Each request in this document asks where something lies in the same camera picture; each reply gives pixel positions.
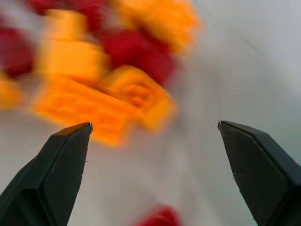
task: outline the white surface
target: white surface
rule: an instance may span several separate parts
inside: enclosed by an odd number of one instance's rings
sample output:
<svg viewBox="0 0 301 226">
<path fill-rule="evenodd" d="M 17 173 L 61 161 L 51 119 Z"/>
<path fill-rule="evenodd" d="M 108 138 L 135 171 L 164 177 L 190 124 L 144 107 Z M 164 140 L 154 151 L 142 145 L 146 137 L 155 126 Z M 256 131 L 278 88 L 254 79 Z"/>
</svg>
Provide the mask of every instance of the white surface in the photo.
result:
<svg viewBox="0 0 301 226">
<path fill-rule="evenodd" d="M 40 18 L 17 2 L 0 5 L 37 40 Z M 68 225 L 127 226 L 160 202 L 177 207 L 184 226 L 255 225 L 231 174 L 217 122 L 266 131 L 301 164 L 300 4 L 197 2 L 207 28 L 185 59 L 181 84 L 172 90 L 182 108 L 178 121 L 161 136 L 135 134 L 123 152 L 91 142 Z M 0 113 L 0 192 L 57 130 L 29 114 Z"/>
</svg>

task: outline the orange lego brick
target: orange lego brick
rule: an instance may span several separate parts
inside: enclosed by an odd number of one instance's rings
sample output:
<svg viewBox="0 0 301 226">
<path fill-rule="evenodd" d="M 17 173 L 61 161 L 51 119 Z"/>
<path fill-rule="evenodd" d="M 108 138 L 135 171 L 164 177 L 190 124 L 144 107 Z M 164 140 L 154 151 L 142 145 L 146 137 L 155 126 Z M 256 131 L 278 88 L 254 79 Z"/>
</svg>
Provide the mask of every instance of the orange lego brick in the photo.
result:
<svg viewBox="0 0 301 226">
<path fill-rule="evenodd" d="M 115 0 L 121 21 L 128 28 L 143 27 L 168 43 L 174 52 L 192 42 L 192 30 L 200 25 L 188 0 Z"/>
<path fill-rule="evenodd" d="M 120 67 L 104 84 L 109 95 L 135 107 L 142 125 L 147 129 L 157 129 L 176 113 L 177 107 L 170 95 L 138 68 L 128 65 Z"/>
<path fill-rule="evenodd" d="M 0 110 L 17 107 L 21 99 L 22 93 L 17 84 L 0 72 Z"/>
<path fill-rule="evenodd" d="M 131 105 L 67 79 L 51 81 L 39 93 L 31 111 L 65 126 L 92 122 L 92 136 L 110 146 L 123 144 L 136 117 Z"/>
<path fill-rule="evenodd" d="M 47 79 L 69 78 L 93 87 L 107 73 L 108 57 L 101 47 L 80 38 L 82 32 L 73 32 L 81 26 L 81 23 L 77 25 L 77 17 L 73 16 L 77 13 L 64 11 L 51 10 L 48 21 L 54 28 L 46 32 L 46 40 L 38 50 L 35 73 Z M 61 22 L 52 18 L 64 13 L 67 16 L 62 16 Z"/>
</svg>

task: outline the textured gripper pad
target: textured gripper pad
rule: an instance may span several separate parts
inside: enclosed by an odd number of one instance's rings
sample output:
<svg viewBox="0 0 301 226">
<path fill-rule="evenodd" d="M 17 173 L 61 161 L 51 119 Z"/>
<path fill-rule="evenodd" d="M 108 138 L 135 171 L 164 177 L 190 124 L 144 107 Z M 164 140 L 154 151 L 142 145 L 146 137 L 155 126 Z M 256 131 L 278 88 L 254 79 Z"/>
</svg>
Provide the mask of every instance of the textured gripper pad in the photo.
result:
<svg viewBox="0 0 301 226">
<path fill-rule="evenodd" d="M 71 135 L 42 185 L 46 202 L 58 226 L 66 226 L 79 191 L 90 127 Z"/>
<path fill-rule="evenodd" d="M 250 135 L 223 123 L 219 130 L 234 179 L 255 221 L 270 225 L 290 181 Z"/>
</svg>

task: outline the toy brick pile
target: toy brick pile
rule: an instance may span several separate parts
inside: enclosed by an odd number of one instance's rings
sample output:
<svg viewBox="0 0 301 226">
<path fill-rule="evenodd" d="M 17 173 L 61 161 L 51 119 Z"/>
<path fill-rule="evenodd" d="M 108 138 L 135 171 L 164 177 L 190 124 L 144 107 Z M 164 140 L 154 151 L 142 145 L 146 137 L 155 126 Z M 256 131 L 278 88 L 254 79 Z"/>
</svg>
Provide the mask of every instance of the toy brick pile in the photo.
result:
<svg viewBox="0 0 301 226">
<path fill-rule="evenodd" d="M 133 123 L 155 131 L 176 114 L 163 87 L 175 54 L 200 26 L 186 0 L 65 0 L 71 9 L 59 0 L 26 1 L 46 29 L 33 56 L 19 31 L 0 24 L 1 109 L 18 106 L 16 80 L 32 71 L 43 88 L 31 112 L 64 126 L 90 121 L 106 145 L 124 143 Z M 121 27 L 105 27 L 109 8 Z"/>
</svg>

